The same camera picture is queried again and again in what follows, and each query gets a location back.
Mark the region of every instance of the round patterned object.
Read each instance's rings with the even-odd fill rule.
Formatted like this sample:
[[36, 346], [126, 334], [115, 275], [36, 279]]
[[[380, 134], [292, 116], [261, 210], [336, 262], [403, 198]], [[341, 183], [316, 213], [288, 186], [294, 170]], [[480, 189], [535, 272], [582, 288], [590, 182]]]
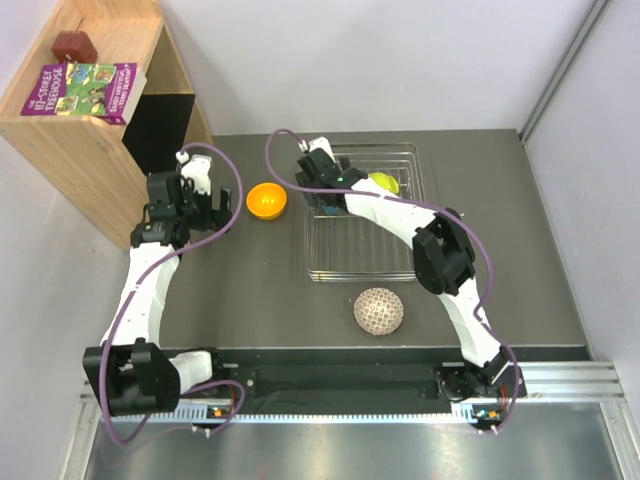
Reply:
[[353, 314], [365, 332], [388, 335], [402, 323], [404, 308], [400, 298], [391, 290], [370, 288], [356, 299]]

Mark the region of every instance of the wire dish rack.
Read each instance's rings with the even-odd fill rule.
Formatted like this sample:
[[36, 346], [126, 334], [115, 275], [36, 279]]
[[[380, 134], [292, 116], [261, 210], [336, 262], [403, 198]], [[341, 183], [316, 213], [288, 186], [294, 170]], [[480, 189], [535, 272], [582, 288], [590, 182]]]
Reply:
[[[409, 143], [333, 145], [336, 157], [366, 173], [392, 175], [402, 198], [424, 200], [418, 152]], [[305, 221], [309, 276], [316, 282], [415, 280], [413, 254], [399, 238], [364, 218], [309, 208]]]

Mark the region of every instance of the purple book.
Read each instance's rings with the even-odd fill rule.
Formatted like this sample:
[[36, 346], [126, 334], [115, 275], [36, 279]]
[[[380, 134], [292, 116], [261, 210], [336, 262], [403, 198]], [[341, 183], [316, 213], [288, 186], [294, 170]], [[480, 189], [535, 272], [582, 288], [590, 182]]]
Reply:
[[146, 82], [135, 63], [45, 65], [22, 115], [93, 115], [124, 125]]

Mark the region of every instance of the brown box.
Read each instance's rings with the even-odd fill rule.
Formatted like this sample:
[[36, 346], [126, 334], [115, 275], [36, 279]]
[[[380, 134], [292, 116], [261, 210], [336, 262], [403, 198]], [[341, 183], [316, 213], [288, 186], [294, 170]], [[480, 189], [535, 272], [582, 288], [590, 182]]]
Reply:
[[85, 32], [60, 32], [51, 51], [60, 63], [95, 63], [98, 58], [96, 47]]

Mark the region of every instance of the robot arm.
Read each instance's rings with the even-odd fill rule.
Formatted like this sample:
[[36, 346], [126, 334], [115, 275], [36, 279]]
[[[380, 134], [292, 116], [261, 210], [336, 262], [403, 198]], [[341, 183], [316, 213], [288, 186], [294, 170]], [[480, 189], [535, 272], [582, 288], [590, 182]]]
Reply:
[[[326, 138], [301, 145], [305, 156], [296, 175], [303, 187], [349, 189], [396, 197], [371, 178], [351, 167], [347, 159], [336, 161]], [[428, 208], [364, 195], [308, 195], [315, 207], [328, 205], [367, 218], [388, 230], [412, 250], [416, 277], [443, 303], [460, 339], [462, 356], [471, 375], [482, 386], [493, 385], [508, 366], [500, 344], [474, 315], [479, 302], [473, 261], [475, 254], [462, 228]], [[488, 326], [483, 309], [478, 312]]]
[[[209, 350], [189, 351], [169, 359], [158, 347], [165, 298], [180, 259], [173, 257], [161, 263], [136, 286], [151, 265], [186, 245], [191, 229], [218, 230], [231, 218], [228, 190], [221, 190], [220, 209], [211, 207], [211, 158], [194, 155], [182, 160], [179, 171], [147, 179], [149, 203], [144, 218], [131, 233], [129, 273], [118, 310], [129, 292], [137, 292], [109, 354], [107, 389], [113, 416], [173, 411], [181, 394], [215, 373], [215, 359]], [[102, 346], [88, 348], [83, 358], [96, 397], [102, 350]]]

